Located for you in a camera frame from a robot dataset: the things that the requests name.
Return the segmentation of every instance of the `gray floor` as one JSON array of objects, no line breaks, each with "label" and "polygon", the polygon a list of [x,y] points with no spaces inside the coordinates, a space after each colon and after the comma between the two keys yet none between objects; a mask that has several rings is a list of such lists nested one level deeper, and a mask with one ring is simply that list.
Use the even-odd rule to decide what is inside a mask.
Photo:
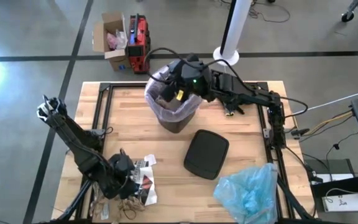
[{"label": "gray floor", "polygon": [[[87,0],[0,0],[0,57],[71,55],[86,3]],[[249,18],[239,51],[358,51],[358,9],[353,21],[339,22],[349,3],[350,0],[277,0],[276,4],[291,12],[291,19],[273,24]],[[257,10],[267,19],[285,17],[275,8],[257,6]],[[95,0],[78,55],[97,55],[91,46],[93,24],[106,11],[122,11],[127,20],[131,14],[145,14],[153,48],[170,47],[179,53],[211,53],[221,43],[228,14],[226,5],[213,0]],[[152,70],[168,62],[152,60]],[[0,220],[23,221],[48,133],[35,109],[42,102],[42,94],[59,94],[67,66],[68,61],[0,62]],[[218,65],[213,68],[223,70]],[[358,56],[242,58],[234,68],[245,80],[283,80],[288,96],[310,106],[358,93]],[[68,112],[74,115],[83,81],[146,79],[128,71],[114,72],[104,60],[76,61],[65,98]],[[302,109],[291,105],[295,111]],[[310,127],[348,106],[349,100],[344,100],[311,110],[298,117],[298,124]],[[303,142],[302,150],[324,159],[332,144],[356,131],[353,119]],[[55,138],[34,222],[50,218],[64,153],[64,144]],[[332,152],[330,158],[350,158],[358,172],[358,135],[343,142],[341,150]],[[319,212],[319,216],[358,223],[356,213],[340,216]]]}]

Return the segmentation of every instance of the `trash bin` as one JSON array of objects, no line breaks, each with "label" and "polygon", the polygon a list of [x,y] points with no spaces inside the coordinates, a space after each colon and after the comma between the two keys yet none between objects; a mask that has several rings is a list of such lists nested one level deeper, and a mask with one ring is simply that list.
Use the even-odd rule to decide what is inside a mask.
[{"label": "trash bin", "polygon": [[[168,67],[164,66],[156,71],[153,77],[163,80],[167,78],[168,75]],[[159,123],[165,129],[173,133],[179,133],[192,119],[203,99],[196,95],[190,95],[185,102],[180,103],[174,98],[163,107],[162,104],[158,102],[160,100],[158,96],[165,87],[166,84],[150,78],[146,84],[145,99],[155,113]]]}]

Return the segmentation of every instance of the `white pole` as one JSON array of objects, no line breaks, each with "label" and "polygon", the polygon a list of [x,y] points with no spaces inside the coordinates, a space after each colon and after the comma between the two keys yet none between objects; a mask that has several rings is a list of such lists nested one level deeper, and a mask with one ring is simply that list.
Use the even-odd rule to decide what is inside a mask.
[{"label": "white pole", "polygon": [[237,51],[237,45],[239,43],[242,28],[246,23],[249,8],[251,6],[251,0],[237,0],[234,6],[234,11],[231,17],[229,30],[227,32],[226,41],[223,46],[218,47],[214,51],[214,59],[223,58],[230,65],[234,65],[239,60],[239,52]]}]

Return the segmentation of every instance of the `wooden tabletop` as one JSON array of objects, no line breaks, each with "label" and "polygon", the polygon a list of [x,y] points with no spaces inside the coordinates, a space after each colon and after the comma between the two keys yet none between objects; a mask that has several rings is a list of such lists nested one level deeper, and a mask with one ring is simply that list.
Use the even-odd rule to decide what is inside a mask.
[{"label": "wooden tabletop", "polygon": [[[286,96],[281,81],[269,81],[269,90]],[[84,82],[75,115],[75,121],[84,129],[90,129],[93,121],[99,82]],[[285,114],[291,114],[287,100],[283,100]],[[245,115],[224,116],[219,102],[203,102],[189,124],[178,134],[173,134],[159,125],[154,113],[144,100],[143,88],[116,88],[113,93],[109,125],[114,128],[108,134],[104,156],[110,158],[123,148],[133,161],[154,154],[155,189],[158,202],[137,212],[136,218],[122,222],[233,222],[230,214],[213,198],[219,178],[206,180],[188,172],[183,160],[190,141],[199,129],[218,133],[229,140],[230,146],[220,177],[239,172],[252,166],[262,166],[266,160],[265,147],[256,105],[244,105]],[[102,106],[99,127],[103,120]],[[285,127],[291,129],[295,121],[287,119]],[[287,138],[287,146],[300,158],[301,149],[297,140]],[[300,162],[288,150],[283,150],[290,190],[306,211],[312,212],[313,196],[306,172]],[[62,214],[80,189],[82,175],[78,171],[72,154],[67,154],[55,201],[56,210],[52,218]],[[287,210],[281,190],[282,209]]]}]

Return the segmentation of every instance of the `cardboard box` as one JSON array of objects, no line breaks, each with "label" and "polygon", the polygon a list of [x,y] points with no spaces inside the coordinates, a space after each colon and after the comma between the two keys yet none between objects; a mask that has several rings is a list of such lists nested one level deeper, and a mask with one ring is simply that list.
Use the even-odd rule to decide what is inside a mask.
[{"label": "cardboard box", "polygon": [[116,35],[116,29],[125,32],[125,37],[127,37],[124,15],[121,12],[106,12],[102,14],[102,19],[103,21],[97,22],[93,29],[93,50],[104,52],[104,58],[109,60],[114,71],[131,68],[126,49],[110,50],[107,43],[107,33]]}]

